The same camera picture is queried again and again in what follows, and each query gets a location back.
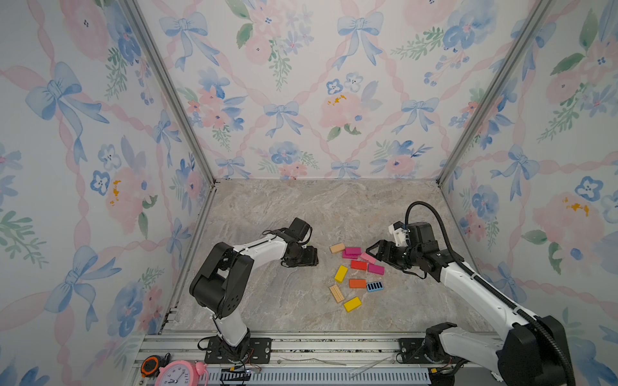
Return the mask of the red block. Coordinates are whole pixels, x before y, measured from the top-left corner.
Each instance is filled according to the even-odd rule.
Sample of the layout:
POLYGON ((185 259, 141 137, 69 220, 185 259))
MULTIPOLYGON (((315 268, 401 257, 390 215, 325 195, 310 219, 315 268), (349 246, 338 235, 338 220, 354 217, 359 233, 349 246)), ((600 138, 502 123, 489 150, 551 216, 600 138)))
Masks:
POLYGON ((364 261, 359 261, 359 260, 351 261, 350 266, 353 270, 361 270, 361 271, 368 270, 368 263, 364 261))

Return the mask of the aluminium left corner post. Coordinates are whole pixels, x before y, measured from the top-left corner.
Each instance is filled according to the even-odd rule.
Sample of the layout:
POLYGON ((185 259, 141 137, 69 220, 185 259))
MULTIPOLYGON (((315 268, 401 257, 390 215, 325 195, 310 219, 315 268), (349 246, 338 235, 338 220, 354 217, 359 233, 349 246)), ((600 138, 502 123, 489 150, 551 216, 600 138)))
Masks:
POLYGON ((188 141, 188 146, 196 157, 197 165, 200 171, 206 178, 207 185, 210 189, 215 187, 215 179, 209 167, 204 151, 201 148, 198 137, 189 123, 188 116, 181 106, 180 97, 175 90, 172 78, 164 64, 157 44, 151 34, 143 13, 137 1, 120 0, 120 7, 126 14, 130 26, 135 30, 135 35, 142 49, 145 51, 145 56, 151 64, 154 72, 154 78, 159 83, 163 90, 164 98, 168 102, 174 117, 180 125, 180 130, 188 141))

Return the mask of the magenta block flat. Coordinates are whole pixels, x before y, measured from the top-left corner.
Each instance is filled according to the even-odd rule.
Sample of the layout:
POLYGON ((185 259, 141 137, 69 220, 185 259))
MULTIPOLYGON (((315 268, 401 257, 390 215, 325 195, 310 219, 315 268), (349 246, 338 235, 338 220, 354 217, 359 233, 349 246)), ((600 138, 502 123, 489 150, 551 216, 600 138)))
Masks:
POLYGON ((385 274, 385 267, 375 264, 368 264, 367 272, 383 276, 385 274))

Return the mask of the aluminium right corner post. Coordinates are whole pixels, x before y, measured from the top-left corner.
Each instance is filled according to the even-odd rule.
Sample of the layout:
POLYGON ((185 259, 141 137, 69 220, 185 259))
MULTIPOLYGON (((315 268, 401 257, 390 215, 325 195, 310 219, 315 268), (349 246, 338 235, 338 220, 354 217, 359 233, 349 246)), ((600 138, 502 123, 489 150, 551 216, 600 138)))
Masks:
POLYGON ((525 51, 542 27, 547 13, 553 5, 554 1, 550 0, 535 1, 533 3, 528 17, 521 26, 518 37, 510 45, 502 66, 499 67, 495 77, 489 84, 484 98, 481 100, 478 111, 472 115, 471 119, 468 121, 468 125, 466 125, 463 130, 461 138, 456 143, 454 150, 448 156, 446 165, 443 167, 436 180, 440 188, 447 186, 450 176, 455 174, 455 168, 467 149, 468 144, 476 135, 480 124, 489 114, 489 110, 499 98, 503 88, 505 88, 506 84, 510 81, 513 69, 523 58, 525 51))

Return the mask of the yellow block front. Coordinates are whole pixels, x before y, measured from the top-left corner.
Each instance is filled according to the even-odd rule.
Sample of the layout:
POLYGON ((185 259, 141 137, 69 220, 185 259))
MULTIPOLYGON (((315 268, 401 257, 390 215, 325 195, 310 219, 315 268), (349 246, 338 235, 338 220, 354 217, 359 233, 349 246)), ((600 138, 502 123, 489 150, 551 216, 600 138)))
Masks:
POLYGON ((353 310, 356 310, 357 308, 359 308, 362 305, 362 301, 359 299, 359 297, 355 297, 349 301, 347 301, 344 304, 344 308, 345 310, 350 313, 353 310))

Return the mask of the yellow block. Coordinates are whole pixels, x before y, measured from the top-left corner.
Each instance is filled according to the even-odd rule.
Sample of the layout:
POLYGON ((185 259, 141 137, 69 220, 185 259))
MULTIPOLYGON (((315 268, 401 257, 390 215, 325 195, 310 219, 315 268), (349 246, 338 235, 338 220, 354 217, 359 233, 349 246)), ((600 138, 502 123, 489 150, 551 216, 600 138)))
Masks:
POLYGON ((344 304, 344 308, 345 310, 350 313, 353 310, 356 310, 357 308, 359 308, 362 305, 362 301, 359 299, 359 297, 355 297, 349 301, 347 301, 344 304))
POLYGON ((345 277, 346 277, 346 274, 347 274, 348 270, 349 270, 349 269, 348 269, 347 267, 345 267, 345 266, 341 265, 341 266, 338 268, 337 272, 336 272, 336 275, 335 275, 335 277, 334 277, 334 280, 335 280, 337 283, 342 283, 342 282, 344 281, 345 277))

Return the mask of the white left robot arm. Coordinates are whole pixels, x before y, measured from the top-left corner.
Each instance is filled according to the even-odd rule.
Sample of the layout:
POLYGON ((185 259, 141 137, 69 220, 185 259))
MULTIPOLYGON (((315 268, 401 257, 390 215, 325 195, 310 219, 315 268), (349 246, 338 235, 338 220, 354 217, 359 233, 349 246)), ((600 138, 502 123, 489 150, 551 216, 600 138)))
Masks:
POLYGON ((264 231, 257 241, 235 246, 220 242, 212 247, 189 286, 189 294, 208 310, 222 343, 237 349, 249 342, 249 328, 238 307, 255 269, 271 262, 285 268, 319 264, 317 249, 308 244, 311 236, 312 226, 295 218, 287 228, 264 231))

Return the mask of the aluminium front rail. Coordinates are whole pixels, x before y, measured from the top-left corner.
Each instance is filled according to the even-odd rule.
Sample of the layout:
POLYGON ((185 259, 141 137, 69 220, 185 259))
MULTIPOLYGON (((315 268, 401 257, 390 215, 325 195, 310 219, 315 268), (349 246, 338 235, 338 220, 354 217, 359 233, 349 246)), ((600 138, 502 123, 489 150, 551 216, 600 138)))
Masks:
POLYGON ((270 339, 268 363, 253 357, 238 370, 214 363, 200 385, 436 385, 453 372, 457 385, 502 385, 500 376, 460 358, 432 363, 421 356, 419 333, 254 333, 270 339))

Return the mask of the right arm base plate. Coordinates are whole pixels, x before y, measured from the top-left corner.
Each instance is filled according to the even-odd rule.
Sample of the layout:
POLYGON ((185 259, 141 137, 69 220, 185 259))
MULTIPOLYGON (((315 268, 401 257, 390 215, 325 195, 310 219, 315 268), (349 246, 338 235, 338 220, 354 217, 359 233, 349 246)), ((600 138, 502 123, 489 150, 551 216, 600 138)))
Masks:
POLYGON ((457 356, 431 353, 423 338, 401 338, 398 345, 396 361, 400 364, 435 364, 442 367, 463 361, 457 356))

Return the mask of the aluminium corner post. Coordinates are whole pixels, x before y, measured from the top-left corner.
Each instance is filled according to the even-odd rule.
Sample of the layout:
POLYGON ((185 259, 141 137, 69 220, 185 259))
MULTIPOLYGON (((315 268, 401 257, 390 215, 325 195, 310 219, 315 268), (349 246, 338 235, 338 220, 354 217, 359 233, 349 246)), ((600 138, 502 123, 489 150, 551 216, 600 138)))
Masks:
POLYGON ((180 97, 175 90, 172 78, 164 64, 157 44, 151 34, 143 13, 137 1, 120 0, 120 7, 126 14, 130 26, 135 30, 135 35, 142 49, 145 51, 145 56, 151 64, 154 72, 154 78, 159 83, 163 90, 164 98, 168 102, 174 117, 180 125, 180 130, 188 141, 188 146, 196 157, 197 165, 200 171, 206 178, 207 185, 210 189, 215 187, 215 179, 209 167, 204 151, 201 148, 198 137, 189 123, 188 116, 181 106, 180 97))
POLYGON ((533 3, 528 17, 521 26, 518 37, 510 45, 502 66, 499 67, 495 77, 489 84, 484 98, 481 100, 478 111, 472 115, 471 119, 468 121, 468 125, 466 125, 463 130, 461 138, 456 143, 454 150, 448 156, 446 165, 443 167, 436 180, 440 188, 447 186, 450 176, 455 174, 455 168, 467 149, 468 144, 476 135, 480 124, 489 114, 489 110, 499 98, 503 88, 505 88, 506 84, 510 81, 513 69, 523 58, 525 51, 542 27, 547 13, 553 5, 554 1, 550 0, 535 1, 533 3))

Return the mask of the orange black tape measure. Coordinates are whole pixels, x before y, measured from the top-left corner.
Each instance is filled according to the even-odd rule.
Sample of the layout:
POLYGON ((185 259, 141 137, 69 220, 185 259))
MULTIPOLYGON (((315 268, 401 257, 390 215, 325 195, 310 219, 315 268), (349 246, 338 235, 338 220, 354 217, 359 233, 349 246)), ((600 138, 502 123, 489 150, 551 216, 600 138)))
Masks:
POLYGON ((165 355, 151 355, 143 361, 142 366, 140 368, 140 373, 142 378, 156 378, 160 370, 165 368, 171 362, 171 354, 166 353, 165 355))

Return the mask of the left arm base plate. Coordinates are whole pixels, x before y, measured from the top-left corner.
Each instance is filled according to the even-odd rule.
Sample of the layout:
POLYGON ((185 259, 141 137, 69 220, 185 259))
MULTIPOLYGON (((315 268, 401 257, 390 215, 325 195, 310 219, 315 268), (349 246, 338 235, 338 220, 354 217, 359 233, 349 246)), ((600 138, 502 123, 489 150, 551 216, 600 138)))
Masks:
POLYGON ((207 364, 268 364, 272 343, 270 338, 247 338, 233 347, 218 336, 212 336, 201 339, 198 349, 204 352, 204 363, 207 364))

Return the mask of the magenta block on pile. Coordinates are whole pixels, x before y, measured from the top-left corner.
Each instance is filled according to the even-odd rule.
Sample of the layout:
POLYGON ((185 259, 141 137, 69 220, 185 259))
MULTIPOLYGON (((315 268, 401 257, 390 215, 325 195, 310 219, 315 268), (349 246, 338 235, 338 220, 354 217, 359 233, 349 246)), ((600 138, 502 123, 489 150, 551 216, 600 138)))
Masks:
POLYGON ((362 250, 357 247, 347 247, 342 252, 342 257, 349 260, 357 260, 360 255, 362 255, 362 250))

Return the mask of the tan wooden block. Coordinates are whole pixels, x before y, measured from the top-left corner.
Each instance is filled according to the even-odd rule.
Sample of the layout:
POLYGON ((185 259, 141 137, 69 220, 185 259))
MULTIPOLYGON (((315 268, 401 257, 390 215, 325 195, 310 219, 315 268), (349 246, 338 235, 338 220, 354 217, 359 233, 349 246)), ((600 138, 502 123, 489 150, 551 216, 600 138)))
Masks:
POLYGON ((331 246, 329 249, 333 254, 342 253, 345 250, 345 245, 343 243, 339 243, 331 246))

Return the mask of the light pink block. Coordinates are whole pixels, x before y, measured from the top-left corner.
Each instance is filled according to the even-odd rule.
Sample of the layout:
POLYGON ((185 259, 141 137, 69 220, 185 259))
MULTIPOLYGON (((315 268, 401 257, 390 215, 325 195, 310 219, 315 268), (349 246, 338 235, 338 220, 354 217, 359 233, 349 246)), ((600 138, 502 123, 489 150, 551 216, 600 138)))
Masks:
POLYGON ((370 264, 373 264, 373 265, 375 265, 378 262, 378 260, 376 258, 368 255, 367 253, 362 253, 360 255, 360 259, 362 259, 362 260, 364 260, 364 261, 366 261, 366 262, 368 262, 370 264))

